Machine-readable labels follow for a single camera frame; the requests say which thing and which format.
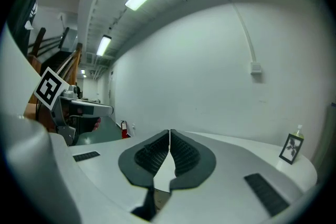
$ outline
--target fire extinguisher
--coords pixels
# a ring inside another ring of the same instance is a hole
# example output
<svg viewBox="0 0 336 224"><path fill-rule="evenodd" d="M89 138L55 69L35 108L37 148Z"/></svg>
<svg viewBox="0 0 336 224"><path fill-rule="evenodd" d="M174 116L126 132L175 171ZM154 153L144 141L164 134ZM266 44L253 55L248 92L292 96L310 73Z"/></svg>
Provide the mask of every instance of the fire extinguisher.
<svg viewBox="0 0 336 224"><path fill-rule="evenodd" d="M122 139L128 138L126 121L121 121L121 138Z"/></svg>

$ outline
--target white table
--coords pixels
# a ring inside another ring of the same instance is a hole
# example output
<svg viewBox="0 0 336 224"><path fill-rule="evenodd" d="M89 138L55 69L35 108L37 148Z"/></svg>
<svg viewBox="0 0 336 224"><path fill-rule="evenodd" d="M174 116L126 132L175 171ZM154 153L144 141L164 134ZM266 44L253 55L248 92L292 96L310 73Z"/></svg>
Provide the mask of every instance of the white table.
<svg viewBox="0 0 336 224"><path fill-rule="evenodd" d="M208 138L212 138L218 141L226 142L229 144L234 144L241 146L259 158L263 159L268 164L272 165L278 171L284 173L288 176L296 185L303 191L306 192L311 187L313 187L317 182L317 172L311 162L299 153L294 163L290 165L282 159L279 158L280 152L282 150L281 146L275 146L271 144L256 142L252 140L217 135L217 134L207 134L207 133L197 133L189 132ZM169 182L175 178L175 164L173 157L167 156L166 160L162 164L159 172L154 178L154 187L156 189L169 192Z"/></svg>

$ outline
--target picture frame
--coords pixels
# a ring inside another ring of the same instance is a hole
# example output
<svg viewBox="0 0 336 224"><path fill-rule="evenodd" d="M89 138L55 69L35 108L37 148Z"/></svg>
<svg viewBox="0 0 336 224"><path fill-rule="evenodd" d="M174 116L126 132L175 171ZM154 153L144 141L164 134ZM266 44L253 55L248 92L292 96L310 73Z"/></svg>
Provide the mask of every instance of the picture frame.
<svg viewBox="0 0 336 224"><path fill-rule="evenodd" d="M293 164L299 154L302 144L303 138L289 134L279 157L287 163Z"/></svg>

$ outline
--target black strip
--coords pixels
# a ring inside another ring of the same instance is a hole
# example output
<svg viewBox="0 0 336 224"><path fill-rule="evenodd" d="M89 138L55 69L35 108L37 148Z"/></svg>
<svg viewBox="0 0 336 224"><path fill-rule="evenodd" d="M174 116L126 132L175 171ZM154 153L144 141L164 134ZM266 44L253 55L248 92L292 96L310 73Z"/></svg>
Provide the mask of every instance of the black strip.
<svg viewBox="0 0 336 224"><path fill-rule="evenodd" d="M43 42L51 41L51 40L54 40L54 39L59 39L59 40L60 40L60 39L61 39L61 36L58 36L58 37L51 37L51 38L44 39L44 40L42 40L41 44L42 44ZM29 44L28 48L31 48L31 47L33 47L34 45L35 45L35 42L32 43L32 44Z"/></svg>
<svg viewBox="0 0 336 224"><path fill-rule="evenodd" d="M289 206L260 174L248 175L244 179L272 217Z"/></svg>
<svg viewBox="0 0 336 224"><path fill-rule="evenodd" d="M56 45L52 46L51 48L49 48L49 49L47 49L47 50L45 50L45 51L43 51L43 52L39 53L39 54L37 55L37 57L39 57L39 56L41 56L41 55L45 54L46 52L48 52L48 51L50 51L50 50L52 50L52 49L56 48L57 46L58 46L58 44L56 44Z"/></svg>
<svg viewBox="0 0 336 224"><path fill-rule="evenodd" d="M100 154L97 151L92 151L92 152L88 152L84 154L75 155L73 156L73 158L75 159L76 162L80 162L80 161L84 161L86 159L91 159L91 158L98 157L98 156L100 156Z"/></svg>
<svg viewBox="0 0 336 224"><path fill-rule="evenodd" d="M49 46L51 46L51 45L54 45L54 44L56 44L56 43L59 43L59 40L56 40L56 41L53 41L53 42L51 42L51 43L45 44L45 45L39 47L38 50L42 50L42 49L47 48L47 47L49 47Z"/></svg>

